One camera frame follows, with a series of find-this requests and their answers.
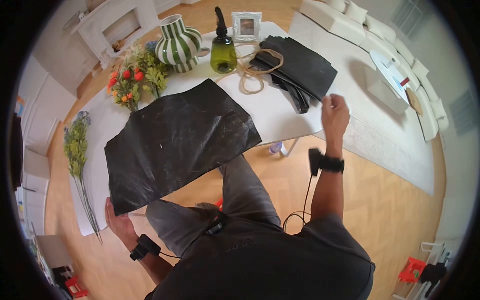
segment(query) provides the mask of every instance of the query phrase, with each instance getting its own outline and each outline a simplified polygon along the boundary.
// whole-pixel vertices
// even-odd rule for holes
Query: green spray bottle
[[[216,13],[216,35],[212,42],[212,53],[210,54],[210,66],[220,74],[230,73],[237,66],[237,55],[231,37],[227,36],[227,27],[220,8],[215,7]]]

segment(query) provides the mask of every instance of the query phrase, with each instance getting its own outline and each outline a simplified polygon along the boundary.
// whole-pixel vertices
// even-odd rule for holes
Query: white sofa
[[[300,12],[314,20],[328,32],[337,35],[367,52],[376,50],[388,59],[394,59],[399,72],[410,79],[409,86],[415,90],[423,110],[419,115],[423,136],[433,139],[438,131],[448,127],[448,118],[432,84],[427,79],[428,70],[412,55],[405,44],[396,37],[395,30],[375,20],[368,14],[363,23],[349,18],[350,2],[326,0],[326,3],[303,0]]]

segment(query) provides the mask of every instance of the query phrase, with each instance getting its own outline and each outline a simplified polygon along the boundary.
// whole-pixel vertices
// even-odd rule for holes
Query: window
[[[393,24],[406,36],[413,37],[432,12],[428,0],[402,0],[393,15]]]
[[[450,111],[458,136],[478,126],[478,107],[469,90],[450,104]]]

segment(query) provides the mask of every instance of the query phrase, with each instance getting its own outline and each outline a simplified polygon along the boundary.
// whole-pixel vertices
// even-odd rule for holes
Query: orange flower
[[[140,81],[144,78],[144,74],[142,72],[138,72],[133,77],[135,78],[136,81]]]
[[[126,71],[123,72],[123,78],[125,78],[125,79],[130,78],[130,71],[129,70],[126,70]]]

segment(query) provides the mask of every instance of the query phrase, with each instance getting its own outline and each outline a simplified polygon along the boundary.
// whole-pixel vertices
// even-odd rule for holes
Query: small bottle
[[[220,74],[230,73],[237,67],[237,55],[231,37],[227,36],[227,27],[220,8],[215,7],[216,13],[216,35],[212,42],[212,54],[210,66]]]
[[[283,146],[283,143],[282,142],[276,142],[276,143],[273,143],[270,148],[268,149],[268,151],[271,153],[271,154],[277,154],[278,152],[280,152],[280,150],[282,149],[282,146]]]

